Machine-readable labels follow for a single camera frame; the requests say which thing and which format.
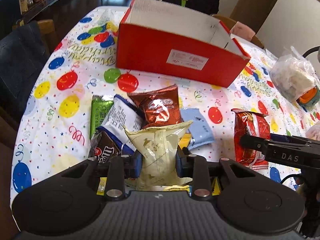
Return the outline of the yellow minion snack packet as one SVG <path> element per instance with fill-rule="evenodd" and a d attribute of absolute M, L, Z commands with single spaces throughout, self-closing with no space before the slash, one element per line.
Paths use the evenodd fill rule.
<path fill-rule="evenodd" d="M 184 147 L 187 148 L 189 146 L 189 144 L 190 144 L 191 139 L 192 139 L 192 135 L 190 133 L 185 133 L 183 135 L 183 137 L 181 137 L 181 139 L 180 139 L 180 141 L 178 143 L 179 147 L 181 149 L 183 149 Z"/>

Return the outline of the wooden chair far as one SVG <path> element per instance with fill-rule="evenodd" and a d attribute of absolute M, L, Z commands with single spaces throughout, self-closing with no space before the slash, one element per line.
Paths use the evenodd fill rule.
<path fill-rule="evenodd" d="M 249 26 L 226 16 L 218 14 L 213 14 L 212 16 L 220 20 L 229 29 L 231 34 L 241 37 L 261 49 L 265 48 L 264 44 L 259 40 L 259 38 L 257 38 L 255 31 L 252 30 Z"/>

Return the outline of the balloon pattern tablecloth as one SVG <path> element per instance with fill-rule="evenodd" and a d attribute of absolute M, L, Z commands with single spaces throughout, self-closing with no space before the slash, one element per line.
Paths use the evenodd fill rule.
<path fill-rule="evenodd" d="M 124 7 L 97 7 L 81 19 L 54 50 L 31 85 L 20 122 L 11 168 L 10 196 L 88 157 L 91 103 L 128 91 L 178 86 L 182 108 L 198 108 L 214 142 L 195 150 L 209 161 L 234 157 L 234 113 L 241 108 L 266 115 L 271 131 L 304 136 L 319 120 L 319 106 L 303 109 L 288 102 L 269 77 L 268 53 L 242 42 L 250 62 L 228 87 L 152 73 L 117 70 L 116 29 Z"/>

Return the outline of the red snack packet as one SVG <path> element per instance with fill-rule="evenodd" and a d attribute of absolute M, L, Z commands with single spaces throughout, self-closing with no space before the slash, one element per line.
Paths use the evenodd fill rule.
<path fill-rule="evenodd" d="M 242 137 L 252 143 L 254 138 L 270 139 L 270 126 L 265 120 L 266 114 L 233 108 L 235 113 L 234 150 L 236 162 L 255 171 L 268 169 L 268 162 L 261 151 L 243 146 Z"/>

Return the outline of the red cardboard box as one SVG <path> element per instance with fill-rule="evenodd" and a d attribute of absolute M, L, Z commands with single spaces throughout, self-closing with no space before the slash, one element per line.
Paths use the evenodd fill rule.
<path fill-rule="evenodd" d="M 132 0 L 120 24 L 116 67 L 228 87 L 251 57 L 223 22 L 157 0 Z"/>

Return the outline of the dark jeans on chair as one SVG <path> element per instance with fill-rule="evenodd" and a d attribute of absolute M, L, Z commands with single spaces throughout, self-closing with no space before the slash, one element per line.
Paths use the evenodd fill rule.
<path fill-rule="evenodd" d="M 18 27 L 1 40 L 1 107 L 17 122 L 48 58 L 36 21 Z"/>

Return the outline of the brown m&m's packet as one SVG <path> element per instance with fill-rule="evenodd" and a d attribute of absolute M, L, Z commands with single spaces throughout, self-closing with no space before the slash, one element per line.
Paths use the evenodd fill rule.
<path fill-rule="evenodd" d="M 88 157 L 97 159 L 100 164 L 108 163 L 112 158 L 121 155 L 121 150 L 105 131 L 95 132 L 90 144 Z"/>

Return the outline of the green snack packet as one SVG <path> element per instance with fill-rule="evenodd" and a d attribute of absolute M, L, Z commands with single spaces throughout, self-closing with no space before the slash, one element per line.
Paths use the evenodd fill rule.
<path fill-rule="evenodd" d="M 99 95 L 92 96 L 90 139 L 93 137 L 95 130 L 103 123 L 113 104 L 113 100 L 104 100 L 103 97 Z"/>

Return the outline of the light blue snack packet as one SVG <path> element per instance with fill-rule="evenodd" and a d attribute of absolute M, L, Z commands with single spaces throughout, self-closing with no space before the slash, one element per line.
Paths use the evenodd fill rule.
<path fill-rule="evenodd" d="M 189 150 L 214 142 L 212 130 L 198 108 L 182 108 L 180 114 L 184 122 L 193 122 L 189 126 L 191 134 L 191 140 L 188 145 Z"/>

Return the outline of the pink cloth on chair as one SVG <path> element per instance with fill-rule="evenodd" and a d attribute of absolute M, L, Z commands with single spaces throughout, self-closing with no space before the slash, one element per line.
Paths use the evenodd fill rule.
<path fill-rule="evenodd" d="M 249 26 L 241 22 L 236 22 L 236 24 L 231 28 L 230 33 L 241 37 L 249 42 L 255 36 L 255 32 Z"/>

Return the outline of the copper red foil snack bag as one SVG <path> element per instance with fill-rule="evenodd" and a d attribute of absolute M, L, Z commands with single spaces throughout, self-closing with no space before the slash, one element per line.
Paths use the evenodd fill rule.
<path fill-rule="evenodd" d="M 127 96 L 143 110 L 146 119 L 145 128 L 182 122 L 177 85 L 143 93 L 131 92 L 127 93 Z"/>

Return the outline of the white blue snack packet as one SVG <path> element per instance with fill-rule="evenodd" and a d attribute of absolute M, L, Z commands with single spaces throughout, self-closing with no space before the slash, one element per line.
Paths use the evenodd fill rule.
<path fill-rule="evenodd" d="M 139 131 L 143 124 L 142 111 L 116 94 L 113 98 L 113 106 L 97 130 L 106 132 L 124 154 L 132 155 L 136 148 L 127 137 L 124 127 L 130 131 Z"/>

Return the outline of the cream star snack packet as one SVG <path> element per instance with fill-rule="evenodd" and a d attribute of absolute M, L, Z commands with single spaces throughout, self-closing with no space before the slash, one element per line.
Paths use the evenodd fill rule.
<path fill-rule="evenodd" d="M 148 127 L 125 133 L 135 148 L 142 154 L 142 170 L 137 179 L 137 189 L 151 191 L 156 186 L 183 185 L 191 178 L 180 178 L 176 172 L 176 152 L 178 143 L 193 122 Z"/>

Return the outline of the wooden chair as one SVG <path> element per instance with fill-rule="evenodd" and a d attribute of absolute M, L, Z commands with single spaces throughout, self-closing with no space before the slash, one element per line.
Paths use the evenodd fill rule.
<path fill-rule="evenodd" d="M 57 40 L 57 35 L 55 31 L 55 25 L 53 20 L 40 20 L 37 22 L 41 38 L 46 46 L 48 53 L 52 53 L 56 46 L 59 44 Z"/>
<path fill-rule="evenodd" d="M 261 49 L 265 48 L 264 44 L 259 40 L 259 38 L 257 38 L 255 31 L 252 30 L 249 26 L 226 16 L 218 14 L 213 14 L 212 16 L 220 20 L 229 29 L 231 34 L 241 37 Z"/>

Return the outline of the clear plastic bag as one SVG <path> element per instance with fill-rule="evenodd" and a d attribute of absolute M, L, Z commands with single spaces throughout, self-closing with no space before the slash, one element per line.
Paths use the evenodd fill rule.
<path fill-rule="evenodd" d="M 319 102 L 319 78 L 315 69 L 293 46 L 276 61 L 269 76 L 290 103 L 312 107 Z"/>

